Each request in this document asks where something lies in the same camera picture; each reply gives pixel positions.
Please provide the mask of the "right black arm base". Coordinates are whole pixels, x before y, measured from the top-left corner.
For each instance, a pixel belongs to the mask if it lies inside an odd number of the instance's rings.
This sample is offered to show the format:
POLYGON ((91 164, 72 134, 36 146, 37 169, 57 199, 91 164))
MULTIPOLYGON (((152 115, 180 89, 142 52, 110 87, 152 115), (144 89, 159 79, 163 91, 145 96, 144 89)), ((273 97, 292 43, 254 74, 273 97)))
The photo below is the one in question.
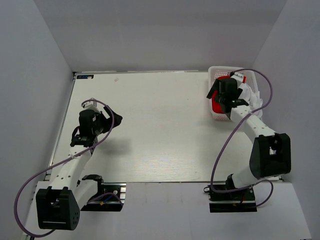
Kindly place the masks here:
POLYGON ((257 212, 256 198, 252 188, 231 193, 217 193, 208 185, 203 188, 203 192, 209 195, 210 213, 257 212))

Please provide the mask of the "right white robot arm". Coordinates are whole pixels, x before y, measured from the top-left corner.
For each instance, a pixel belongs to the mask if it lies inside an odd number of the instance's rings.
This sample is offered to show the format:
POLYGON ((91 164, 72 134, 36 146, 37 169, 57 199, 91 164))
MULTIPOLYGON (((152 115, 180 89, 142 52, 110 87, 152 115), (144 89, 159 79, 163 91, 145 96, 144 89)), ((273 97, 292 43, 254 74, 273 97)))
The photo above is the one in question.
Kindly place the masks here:
POLYGON ((254 114, 249 103, 240 97, 242 90, 234 77, 217 78, 207 98, 214 99, 221 111, 236 124, 232 134, 239 128, 252 142, 248 165, 230 174, 222 193, 236 200, 244 189, 292 170, 291 139, 286 133, 277 133, 254 114))

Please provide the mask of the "red t shirt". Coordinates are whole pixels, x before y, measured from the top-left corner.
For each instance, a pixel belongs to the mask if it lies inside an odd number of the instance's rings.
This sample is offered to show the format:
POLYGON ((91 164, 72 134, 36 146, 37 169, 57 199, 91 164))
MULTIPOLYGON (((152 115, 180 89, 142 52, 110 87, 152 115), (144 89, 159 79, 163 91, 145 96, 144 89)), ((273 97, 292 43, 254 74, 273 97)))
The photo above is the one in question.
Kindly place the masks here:
POLYGON ((222 76, 215 79, 207 98, 211 99, 213 111, 225 114, 228 118, 232 108, 249 106, 249 103, 240 98, 242 89, 238 87, 238 81, 230 76, 222 76))

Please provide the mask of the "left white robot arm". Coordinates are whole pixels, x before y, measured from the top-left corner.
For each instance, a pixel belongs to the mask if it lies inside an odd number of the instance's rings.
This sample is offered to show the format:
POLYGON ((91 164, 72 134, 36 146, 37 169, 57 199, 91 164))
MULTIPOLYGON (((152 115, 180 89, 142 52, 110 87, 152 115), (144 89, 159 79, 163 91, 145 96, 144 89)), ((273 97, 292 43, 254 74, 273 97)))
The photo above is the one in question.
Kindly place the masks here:
POLYGON ((62 167, 47 188, 35 197, 38 226, 48 230, 74 230, 82 208, 107 197, 103 178, 97 174, 81 176, 92 157, 98 136, 121 124, 123 117, 104 107, 106 114, 90 105, 79 113, 79 125, 71 135, 70 161, 62 167))

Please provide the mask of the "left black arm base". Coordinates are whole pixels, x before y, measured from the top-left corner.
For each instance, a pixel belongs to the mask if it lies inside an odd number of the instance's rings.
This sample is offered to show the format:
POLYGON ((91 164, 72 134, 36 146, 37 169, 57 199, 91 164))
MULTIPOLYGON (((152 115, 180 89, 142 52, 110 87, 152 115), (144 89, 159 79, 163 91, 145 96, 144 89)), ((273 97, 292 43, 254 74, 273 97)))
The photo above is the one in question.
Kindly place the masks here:
POLYGON ((97 191, 82 207, 82 212, 120 212, 122 210, 126 198, 126 183, 104 182, 101 175, 90 174, 78 180, 78 186, 84 181, 93 181, 97 191))

